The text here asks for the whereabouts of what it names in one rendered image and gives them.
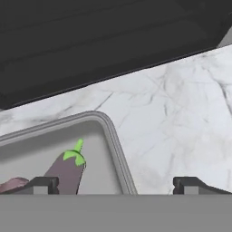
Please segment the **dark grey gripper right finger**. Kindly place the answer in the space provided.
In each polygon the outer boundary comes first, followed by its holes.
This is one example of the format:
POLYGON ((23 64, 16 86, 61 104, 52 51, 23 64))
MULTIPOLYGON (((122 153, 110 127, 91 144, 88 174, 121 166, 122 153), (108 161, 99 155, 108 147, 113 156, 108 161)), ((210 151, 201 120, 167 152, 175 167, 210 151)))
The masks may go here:
POLYGON ((197 177, 174 177, 173 186, 174 195, 232 195, 232 192, 211 187, 197 177))

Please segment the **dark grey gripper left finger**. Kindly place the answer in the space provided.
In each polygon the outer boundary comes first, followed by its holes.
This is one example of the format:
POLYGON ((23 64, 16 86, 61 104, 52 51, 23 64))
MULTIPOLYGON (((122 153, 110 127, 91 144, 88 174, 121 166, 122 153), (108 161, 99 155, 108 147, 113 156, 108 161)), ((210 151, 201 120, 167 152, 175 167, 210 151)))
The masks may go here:
POLYGON ((58 194, 59 179, 57 177, 36 177, 21 188, 14 188, 13 194, 52 195, 58 194))

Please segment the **purple eggplant with green stem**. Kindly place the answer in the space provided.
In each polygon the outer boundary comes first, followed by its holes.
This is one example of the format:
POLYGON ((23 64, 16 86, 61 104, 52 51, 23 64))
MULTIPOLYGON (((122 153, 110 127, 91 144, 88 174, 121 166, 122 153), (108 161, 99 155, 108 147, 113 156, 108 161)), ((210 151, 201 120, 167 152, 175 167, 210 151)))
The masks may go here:
POLYGON ((6 192, 11 189, 22 187, 28 182, 29 182, 28 179, 20 178, 20 177, 9 179, 7 182, 0 184, 0 193, 6 192))
POLYGON ((72 150, 63 152, 45 172, 46 177, 59 179, 58 190, 61 195, 77 195, 86 168, 82 155, 83 139, 78 139, 72 150))

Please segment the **grey tupperware container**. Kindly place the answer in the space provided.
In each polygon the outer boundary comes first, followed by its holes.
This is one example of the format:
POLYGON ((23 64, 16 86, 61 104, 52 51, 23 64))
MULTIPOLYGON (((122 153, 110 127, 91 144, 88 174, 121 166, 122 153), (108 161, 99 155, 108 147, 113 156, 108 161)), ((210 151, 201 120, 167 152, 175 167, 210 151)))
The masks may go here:
POLYGON ((131 194, 137 190, 111 119, 86 111, 0 136, 0 183, 42 176, 57 157, 83 140, 80 194, 131 194))

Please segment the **black fridge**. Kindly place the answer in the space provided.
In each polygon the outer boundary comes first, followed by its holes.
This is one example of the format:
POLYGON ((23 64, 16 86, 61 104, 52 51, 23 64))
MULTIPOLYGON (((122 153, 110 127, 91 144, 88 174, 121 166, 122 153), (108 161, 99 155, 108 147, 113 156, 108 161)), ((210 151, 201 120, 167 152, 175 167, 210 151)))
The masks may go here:
POLYGON ((0 0, 0 110, 217 47, 232 0, 0 0))

